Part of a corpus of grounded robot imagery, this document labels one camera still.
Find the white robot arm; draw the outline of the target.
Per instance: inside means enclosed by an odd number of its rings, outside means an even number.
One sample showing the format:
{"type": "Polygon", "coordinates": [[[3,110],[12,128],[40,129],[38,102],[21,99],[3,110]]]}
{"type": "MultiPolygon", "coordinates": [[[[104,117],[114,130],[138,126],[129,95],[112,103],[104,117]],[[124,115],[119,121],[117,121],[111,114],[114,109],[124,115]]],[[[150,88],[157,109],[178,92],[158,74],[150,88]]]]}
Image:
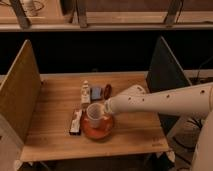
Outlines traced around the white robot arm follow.
{"type": "Polygon", "coordinates": [[[204,118],[190,171],[213,171],[213,82],[155,93],[133,85],[106,100],[104,110],[109,114],[157,112],[204,118]]]}

